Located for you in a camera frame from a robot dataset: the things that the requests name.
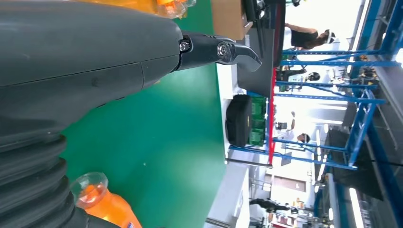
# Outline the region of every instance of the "screw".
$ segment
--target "screw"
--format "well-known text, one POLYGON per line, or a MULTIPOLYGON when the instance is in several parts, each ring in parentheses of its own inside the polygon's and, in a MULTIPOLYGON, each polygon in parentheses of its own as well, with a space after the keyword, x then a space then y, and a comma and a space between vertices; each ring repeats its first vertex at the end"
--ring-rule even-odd
POLYGON ((189 49, 189 43, 187 42, 182 42, 179 44, 179 50, 180 51, 187 51, 189 49))
POLYGON ((217 47, 217 54, 218 54, 219 56, 225 55, 225 45, 224 45, 224 44, 218 45, 218 47, 217 47))

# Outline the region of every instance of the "person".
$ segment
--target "person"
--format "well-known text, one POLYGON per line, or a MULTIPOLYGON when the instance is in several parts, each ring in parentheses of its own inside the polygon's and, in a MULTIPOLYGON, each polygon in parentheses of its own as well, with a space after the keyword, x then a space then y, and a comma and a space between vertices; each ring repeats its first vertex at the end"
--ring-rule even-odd
POLYGON ((276 69, 276 81, 288 82, 288 79, 291 76, 304 74, 306 72, 307 72, 307 70, 305 70, 305 69, 301 69, 301 70, 279 70, 279 69, 276 69))
POLYGON ((308 75, 296 74, 288 77, 289 82, 314 82, 320 79, 320 74, 317 72, 312 72, 308 75))
POLYGON ((306 133, 302 133, 295 138, 295 132, 294 132, 295 112, 291 112, 291 114, 293 116, 293 119, 291 122, 291 128, 286 130, 286 132, 278 135, 276 138, 282 139, 282 140, 287 140, 287 141, 294 141, 296 139, 297 141, 301 141, 303 143, 308 143, 311 140, 311 137, 306 133))
POLYGON ((278 210, 288 211, 291 210, 292 214, 298 214, 298 209, 295 207, 290 207, 288 203, 283 205, 279 205, 275 201, 272 201, 270 198, 267 200, 264 199, 253 199, 249 202, 250 205, 258 204, 261 208, 266 209, 267 213, 276 213, 278 210))
POLYGON ((291 45, 298 50, 311 50, 323 44, 331 44, 336 39, 334 32, 329 29, 319 35, 315 28, 304 28, 288 23, 285 26, 291 30, 291 45))
POLYGON ((263 228, 262 223, 258 222, 258 221, 250 221, 249 226, 250 227, 255 227, 255 228, 263 228))

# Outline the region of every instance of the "black shirt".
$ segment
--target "black shirt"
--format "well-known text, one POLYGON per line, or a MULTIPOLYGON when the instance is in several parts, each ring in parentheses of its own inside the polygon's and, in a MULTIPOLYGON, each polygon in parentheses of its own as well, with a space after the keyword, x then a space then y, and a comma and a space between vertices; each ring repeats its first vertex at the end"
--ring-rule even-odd
POLYGON ((307 33, 291 30, 291 45, 295 47, 309 49, 306 46, 306 43, 316 39, 317 37, 318 37, 317 31, 314 33, 307 33))

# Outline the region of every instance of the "clear plastic cap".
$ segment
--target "clear plastic cap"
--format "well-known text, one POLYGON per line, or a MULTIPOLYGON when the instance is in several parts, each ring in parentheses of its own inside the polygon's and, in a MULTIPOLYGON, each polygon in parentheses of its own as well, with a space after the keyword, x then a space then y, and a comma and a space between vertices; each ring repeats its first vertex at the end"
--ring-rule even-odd
POLYGON ((196 5, 197 0, 177 0, 178 2, 183 3, 186 7, 192 7, 196 5))
POLYGON ((77 178, 70 189, 79 208, 87 209, 96 205, 106 194, 108 178, 101 172, 89 172, 77 178))
POLYGON ((186 6, 175 0, 159 0, 157 8, 158 15, 170 19, 179 18, 186 12, 186 6))

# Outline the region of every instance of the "table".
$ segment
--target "table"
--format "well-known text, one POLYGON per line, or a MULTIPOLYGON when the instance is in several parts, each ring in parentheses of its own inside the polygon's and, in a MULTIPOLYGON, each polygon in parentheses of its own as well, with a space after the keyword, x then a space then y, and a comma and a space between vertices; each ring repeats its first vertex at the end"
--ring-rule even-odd
MULTIPOLYGON (((210 1, 198 1, 176 22, 212 34, 210 1)), ((70 181, 104 172, 144 228, 203 226, 225 173, 215 64, 170 74, 63 133, 70 181)))

